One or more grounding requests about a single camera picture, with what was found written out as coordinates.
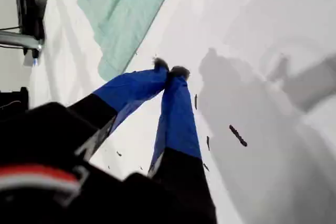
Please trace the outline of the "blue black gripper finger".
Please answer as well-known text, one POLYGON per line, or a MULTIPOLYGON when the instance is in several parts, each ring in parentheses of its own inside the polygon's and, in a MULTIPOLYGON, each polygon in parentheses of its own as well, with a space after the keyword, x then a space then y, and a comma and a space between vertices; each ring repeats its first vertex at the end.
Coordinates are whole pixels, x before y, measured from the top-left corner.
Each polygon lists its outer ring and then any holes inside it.
POLYGON ((148 175, 178 190, 207 190, 189 75, 181 66, 169 72, 148 175))
POLYGON ((116 128, 145 101, 151 100, 165 87, 168 64, 154 58, 149 70, 123 73, 69 107, 97 131, 75 150, 89 160, 116 128))

